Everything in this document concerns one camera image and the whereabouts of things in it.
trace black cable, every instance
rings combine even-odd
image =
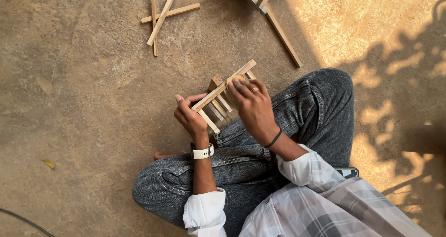
[[[22,220],[22,221],[24,221],[24,222],[30,224],[31,226],[33,226],[33,227],[39,229],[40,231],[42,231],[42,233],[48,235],[49,237],[54,237],[52,234],[48,233],[45,229],[39,227],[39,226],[36,225],[35,223],[33,223],[33,222],[31,222],[31,221],[25,219],[24,217],[22,217],[22,216],[20,216],[20,215],[17,215],[17,214],[15,214],[15,213],[13,213],[13,212],[11,212],[11,211],[8,211],[8,210],[6,210],[6,209],[3,209],[3,208],[0,208],[0,211],[5,212],[5,213],[9,214],[10,216],[14,216],[14,217],[16,217],[16,218],[18,218],[18,219],[20,219],[20,220]]]

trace shirt sleeve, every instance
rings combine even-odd
[[[183,221],[192,236],[226,237],[223,228],[226,215],[223,211],[226,199],[224,189],[192,195],[184,205]]]
[[[295,185],[307,186],[324,197],[329,196],[329,194],[323,193],[336,187],[345,178],[315,151],[302,144],[299,146],[307,150],[308,153],[295,160],[284,161],[279,155],[276,155],[279,171]]]

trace forearm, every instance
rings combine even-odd
[[[307,150],[300,147],[284,133],[280,135],[277,141],[269,149],[275,154],[279,155],[284,161],[293,161],[308,153]]]
[[[197,150],[206,149],[209,147],[209,138],[207,135],[200,137],[198,140],[194,140],[194,144]],[[210,157],[196,159],[193,169],[193,194],[204,194],[212,191],[217,191],[217,186],[212,173]]]

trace finger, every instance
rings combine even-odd
[[[265,86],[265,84],[262,81],[260,81],[258,79],[250,79],[249,82],[251,82],[251,83],[255,84],[256,86],[258,86],[259,90],[260,90],[260,92],[262,94],[268,95],[268,91],[266,90],[266,86]]]
[[[243,85],[238,79],[234,79],[234,86],[236,89],[245,97],[245,98],[253,98],[254,94],[251,90],[248,89],[245,85]]]
[[[232,81],[229,82],[227,87],[229,88],[229,91],[231,92],[232,96],[237,101],[237,103],[241,103],[243,99],[245,99],[245,97],[243,97],[243,95],[239,91],[237,91]]]
[[[191,113],[194,113],[194,111],[189,107],[189,105],[187,104],[186,100],[184,100],[183,97],[181,97],[180,95],[177,95],[176,99],[177,99],[177,103],[178,103],[178,108],[180,108],[180,110],[184,114],[184,117],[187,120],[187,118],[191,115]]]
[[[187,96],[186,98],[184,98],[184,100],[186,101],[187,105],[190,105],[190,103],[192,103],[192,102],[202,100],[204,97],[206,97],[206,95],[207,95],[207,93]]]
[[[261,95],[261,94],[262,94],[262,93],[260,93],[259,91],[255,91],[255,92],[253,92],[253,89],[254,89],[254,88],[257,88],[256,85],[251,84],[251,83],[248,82],[248,81],[241,81],[240,83],[241,83],[242,85],[248,87],[248,90],[249,90],[251,93],[253,93],[254,95]]]

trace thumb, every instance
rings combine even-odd
[[[184,100],[183,97],[181,97],[180,95],[176,95],[175,98],[178,103],[178,108],[180,108],[180,110],[183,112],[183,114],[186,117],[188,117],[190,115],[190,113],[193,112],[193,110],[189,108],[189,105],[187,104],[186,100]]]

